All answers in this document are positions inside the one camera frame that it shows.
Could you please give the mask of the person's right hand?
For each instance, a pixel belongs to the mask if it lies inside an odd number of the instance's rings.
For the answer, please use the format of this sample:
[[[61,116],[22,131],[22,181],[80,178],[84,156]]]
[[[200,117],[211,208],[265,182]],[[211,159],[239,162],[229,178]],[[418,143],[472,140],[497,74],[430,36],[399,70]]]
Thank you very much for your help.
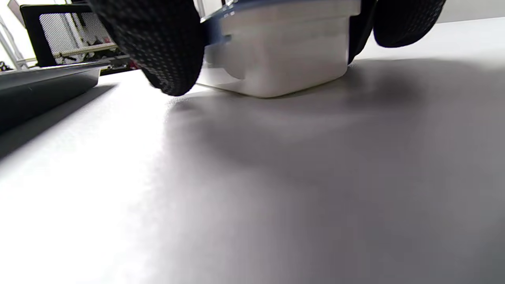
[[[122,52],[166,95],[196,83],[276,97],[341,77],[370,34],[403,47],[444,0],[230,0],[200,18],[192,0],[90,0]]]

